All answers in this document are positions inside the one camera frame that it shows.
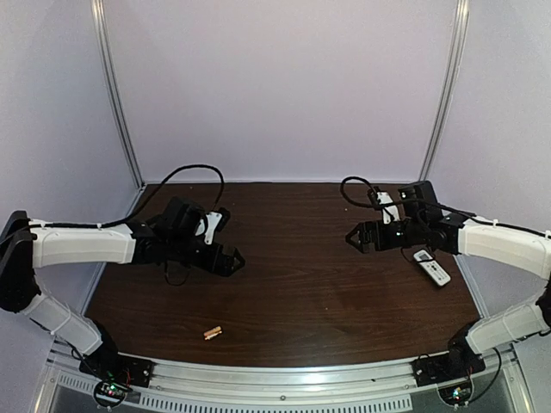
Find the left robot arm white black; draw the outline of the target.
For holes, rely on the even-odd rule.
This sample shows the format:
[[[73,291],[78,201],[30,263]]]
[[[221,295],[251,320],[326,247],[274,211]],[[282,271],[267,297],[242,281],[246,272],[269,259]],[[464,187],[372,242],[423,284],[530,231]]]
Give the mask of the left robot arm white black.
[[[163,266],[178,262],[229,277],[245,265],[238,249],[214,240],[230,217],[224,208],[207,212],[178,197],[144,222],[50,223],[15,211],[1,234],[1,308],[23,313],[72,345],[85,361],[111,371],[119,363],[119,352],[109,333],[41,288],[36,269],[88,262]]]

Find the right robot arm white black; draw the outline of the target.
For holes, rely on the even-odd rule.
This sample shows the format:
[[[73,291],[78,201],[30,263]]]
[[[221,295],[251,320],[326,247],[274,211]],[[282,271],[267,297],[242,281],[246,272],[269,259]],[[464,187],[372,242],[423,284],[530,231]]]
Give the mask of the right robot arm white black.
[[[432,183],[417,181],[388,193],[368,185],[367,201],[361,207],[381,214],[374,221],[359,223],[345,237],[362,253],[369,250],[407,249],[424,245],[429,250],[459,256],[486,258],[520,268],[543,280],[550,279],[550,233],[445,206],[438,202]],[[534,298],[491,317],[482,318],[449,342],[449,352],[472,358],[502,344],[550,331],[550,288]]]

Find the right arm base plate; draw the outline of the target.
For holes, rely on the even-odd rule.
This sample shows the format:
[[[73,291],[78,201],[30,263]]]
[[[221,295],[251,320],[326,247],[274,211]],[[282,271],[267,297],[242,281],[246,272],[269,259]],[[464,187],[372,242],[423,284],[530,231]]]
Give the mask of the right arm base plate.
[[[417,387],[421,387],[455,379],[467,379],[474,373],[483,372],[486,364],[479,356],[463,363],[453,361],[449,353],[443,353],[421,354],[411,362],[411,367]]]

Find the orange AA battery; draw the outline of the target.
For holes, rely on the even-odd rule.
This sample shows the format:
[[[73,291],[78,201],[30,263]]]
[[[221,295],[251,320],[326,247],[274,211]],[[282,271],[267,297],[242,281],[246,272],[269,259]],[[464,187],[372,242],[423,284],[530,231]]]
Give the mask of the orange AA battery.
[[[212,331],[206,332],[204,334],[204,340],[210,341],[215,337],[220,336],[222,333],[223,333],[223,330],[212,330]]]
[[[211,330],[207,330],[203,333],[204,338],[206,340],[210,340],[212,337],[215,337],[223,332],[222,328],[220,326],[216,326],[212,328]]]

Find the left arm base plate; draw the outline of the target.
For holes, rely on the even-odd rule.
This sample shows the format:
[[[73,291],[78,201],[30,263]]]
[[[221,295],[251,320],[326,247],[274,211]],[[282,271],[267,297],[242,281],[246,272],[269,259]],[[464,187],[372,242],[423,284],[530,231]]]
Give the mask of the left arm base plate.
[[[115,367],[105,369],[90,357],[84,357],[79,364],[79,371],[97,379],[105,379],[128,385],[147,388],[152,378],[154,362],[147,359],[120,355]]]

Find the white remote control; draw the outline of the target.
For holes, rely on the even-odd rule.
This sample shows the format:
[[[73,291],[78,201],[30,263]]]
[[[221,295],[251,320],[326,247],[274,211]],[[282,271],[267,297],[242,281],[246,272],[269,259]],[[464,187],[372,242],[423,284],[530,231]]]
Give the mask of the white remote control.
[[[448,272],[428,251],[417,251],[413,255],[413,259],[438,287],[444,287],[451,282],[451,277]]]

